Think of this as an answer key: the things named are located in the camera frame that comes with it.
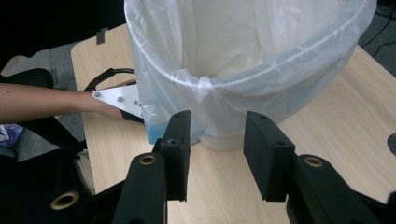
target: human arm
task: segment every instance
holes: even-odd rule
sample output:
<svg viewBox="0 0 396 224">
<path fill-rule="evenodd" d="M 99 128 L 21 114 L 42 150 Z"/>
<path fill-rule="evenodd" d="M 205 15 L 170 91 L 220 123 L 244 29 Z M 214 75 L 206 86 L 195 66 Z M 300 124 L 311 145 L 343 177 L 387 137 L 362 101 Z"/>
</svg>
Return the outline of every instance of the human arm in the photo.
<svg viewBox="0 0 396 224">
<path fill-rule="evenodd" d="M 18 123 L 74 112 L 99 113 L 122 120 L 119 109 L 96 100 L 91 92 L 0 83 L 0 123 Z"/>
</svg>

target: transparent plastic bag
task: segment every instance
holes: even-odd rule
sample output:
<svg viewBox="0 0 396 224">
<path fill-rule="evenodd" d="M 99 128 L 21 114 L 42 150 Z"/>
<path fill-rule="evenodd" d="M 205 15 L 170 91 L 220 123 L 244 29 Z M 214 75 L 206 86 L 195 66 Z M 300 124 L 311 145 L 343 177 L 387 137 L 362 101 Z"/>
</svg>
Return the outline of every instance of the transparent plastic bag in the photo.
<svg viewBox="0 0 396 224">
<path fill-rule="evenodd" d="M 191 142 L 242 146 L 248 110 L 279 123 L 347 64 L 375 0 L 125 0 L 149 141 L 191 110 Z"/>
</svg>

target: floor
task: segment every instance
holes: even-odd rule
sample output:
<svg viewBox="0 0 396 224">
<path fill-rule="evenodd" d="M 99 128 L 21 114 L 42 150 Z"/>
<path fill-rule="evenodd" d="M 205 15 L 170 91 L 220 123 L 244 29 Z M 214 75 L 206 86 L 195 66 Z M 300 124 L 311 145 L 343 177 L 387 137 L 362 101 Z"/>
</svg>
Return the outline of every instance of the floor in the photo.
<svg viewBox="0 0 396 224">
<path fill-rule="evenodd" d="M 396 77 L 396 21 L 394 1 L 378 1 L 378 7 L 373 22 L 362 35 L 359 45 L 381 63 Z M 70 50 L 75 44 L 61 46 L 56 49 L 47 49 L 38 52 L 32 58 L 20 57 L 11 68 L 10 74 L 16 74 L 31 68 L 45 68 L 51 71 L 54 77 L 55 88 L 75 90 L 73 65 Z M 60 122 L 77 138 L 85 138 L 80 114 L 66 115 Z M 19 154 L 19 161 L 23 161 L 41 153 L 55 149 L 53 146 L 34 133 L 25 131 L 19 143 L 15 146 Z"/>
</svg>

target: trash bin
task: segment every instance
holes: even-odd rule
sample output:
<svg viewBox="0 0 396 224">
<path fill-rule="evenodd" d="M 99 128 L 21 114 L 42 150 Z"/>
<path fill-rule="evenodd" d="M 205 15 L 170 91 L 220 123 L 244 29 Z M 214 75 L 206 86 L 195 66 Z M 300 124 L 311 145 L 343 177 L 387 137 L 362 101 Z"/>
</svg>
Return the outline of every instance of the trash bin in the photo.
<svg viewBox="0 0 396 224">
<path fill-rule="evenodd" d="M 247 111 L 279 123 L 325 88 L 375 0 L 125 0 L 150 143 L 191 111 L 191 142 L 241 147 Z"/>
</svg>

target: table surface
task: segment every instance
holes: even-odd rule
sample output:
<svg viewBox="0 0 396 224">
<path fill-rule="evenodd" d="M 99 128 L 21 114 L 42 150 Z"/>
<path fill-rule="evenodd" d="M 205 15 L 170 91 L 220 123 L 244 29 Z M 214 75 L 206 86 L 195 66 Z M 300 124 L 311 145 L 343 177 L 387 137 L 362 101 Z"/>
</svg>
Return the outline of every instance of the table surface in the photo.
<svg viewBox="0 0 396 224">
<path fill-rule="evenodd" d="M 133 68 L 126 25 L 74 46 L 73 66 L 82 91 L 108 68 Z M 120 75 L 98 88 L 131 78 Z M 396 190 L 396 157 L 388 137 L 396 132 L 396 79 L 360 47 L 349 64 L 309 105 L 279 128 L 296 153 L 329 161 L 350 187 L 385 203 Z M 133 157 L 153 145 L 143 124 L 82 114 L 96 192 L 122 181 Z M 191 147 L 187 202 L 169 202 L 169 223 L 290 223 L 285 203 L 267 203 L 249 171 L 242 148 Z"/>
</svg>

